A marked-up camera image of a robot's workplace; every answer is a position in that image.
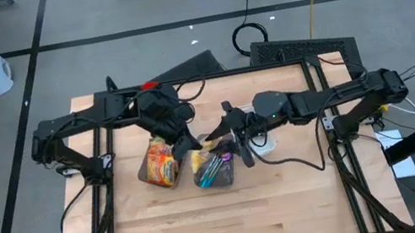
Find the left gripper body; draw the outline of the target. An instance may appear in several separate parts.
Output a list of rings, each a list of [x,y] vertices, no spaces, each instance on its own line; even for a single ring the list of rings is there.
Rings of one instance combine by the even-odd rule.
[[[188,122],[194,117],[190,109],[170,113],[166,118],[158,120],[150,128],[152,136],[162,138],[167,144],[175,144],[180,138],[191,138]]]

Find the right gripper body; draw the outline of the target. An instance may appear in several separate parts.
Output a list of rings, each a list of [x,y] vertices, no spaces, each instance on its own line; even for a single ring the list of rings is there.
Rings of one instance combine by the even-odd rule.
[[[239,107],[233,107],[226,100],[222,102],[222,108],[226,114],[233,109],[239,109]],[[256,154],[262,156],[270,152],[267,130],[263,127],[264,123],[255,113],[252,105],[244,106],[240,109],[246,113],[247,126],[243,131],[235,133],[231,131],[231,133],[240,146],[238,151],[241,159],[247,168],[251,168],[256,164]]]

